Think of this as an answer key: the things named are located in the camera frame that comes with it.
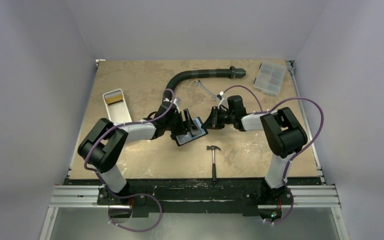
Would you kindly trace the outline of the black card holder wallet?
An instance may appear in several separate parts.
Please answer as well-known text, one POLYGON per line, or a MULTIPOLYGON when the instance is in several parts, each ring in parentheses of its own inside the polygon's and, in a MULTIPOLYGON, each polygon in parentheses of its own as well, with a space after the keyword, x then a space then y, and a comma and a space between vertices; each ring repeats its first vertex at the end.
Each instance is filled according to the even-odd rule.
POLYGON ((203 121, 200 117, 196 117, 193 119, 193 124, 197 127, 197 129, 188 131, 186 134, 178 135, 175 137, 175 142, 178 147, 183 146, 189 142, 197 140, 203 136, 208 135, 208 131, 202 128, 203 121))

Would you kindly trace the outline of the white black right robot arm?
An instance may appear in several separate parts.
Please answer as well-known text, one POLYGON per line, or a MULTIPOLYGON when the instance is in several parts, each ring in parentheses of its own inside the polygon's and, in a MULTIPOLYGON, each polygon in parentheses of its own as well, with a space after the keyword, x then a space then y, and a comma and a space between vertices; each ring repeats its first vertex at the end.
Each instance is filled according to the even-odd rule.
POLYGON ((257 200, 274 203, 286 189, 292 157, 308 142, 304 128, 289 107, 269 113, 248 113, 239 95, 228 97, 227 106, 212 107, 201 127, 221 130, 226 125, 233 125, 241 132, 264 132, 272 157, 257 200))

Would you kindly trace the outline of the gold credit card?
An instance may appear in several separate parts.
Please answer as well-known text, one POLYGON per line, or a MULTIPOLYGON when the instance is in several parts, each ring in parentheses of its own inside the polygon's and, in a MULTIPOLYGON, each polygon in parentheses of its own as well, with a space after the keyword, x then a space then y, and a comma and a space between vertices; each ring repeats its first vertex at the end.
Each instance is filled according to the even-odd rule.
POLYGON ((110 97, 107 97, 105 99, 107 105, 113 105, 113 104, 117 104, 117 103, 120 103, 120 102, 123 102, 124 101, 124 97, 122 94, 118 94, 118 95, 114 95, 114 96, 110 96, 110 97))

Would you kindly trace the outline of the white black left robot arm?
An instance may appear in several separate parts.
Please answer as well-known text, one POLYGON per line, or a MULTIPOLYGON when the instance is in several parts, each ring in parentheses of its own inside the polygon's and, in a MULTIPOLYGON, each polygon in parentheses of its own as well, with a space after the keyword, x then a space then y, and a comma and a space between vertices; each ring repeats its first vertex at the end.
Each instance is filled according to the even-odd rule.
POLYGON ((169 102, 162 103, 153 117, 116 125, 107 118, 99 119, 79 144, 77 153, 86 165, 109 188, 109 197, 118 205, 129 199, 129 184, 117 167, 125 144, 140 140, 154 140, 169 131, 171 138, 190 135, 199 129, 189 110, 179 111, 169 102))

